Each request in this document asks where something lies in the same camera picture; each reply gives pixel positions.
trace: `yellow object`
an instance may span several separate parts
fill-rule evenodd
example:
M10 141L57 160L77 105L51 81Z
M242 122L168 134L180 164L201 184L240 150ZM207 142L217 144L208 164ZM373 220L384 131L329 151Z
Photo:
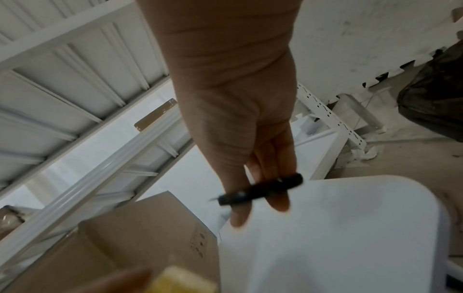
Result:
M217 284L184 268L170 266L145 293L216 293Z

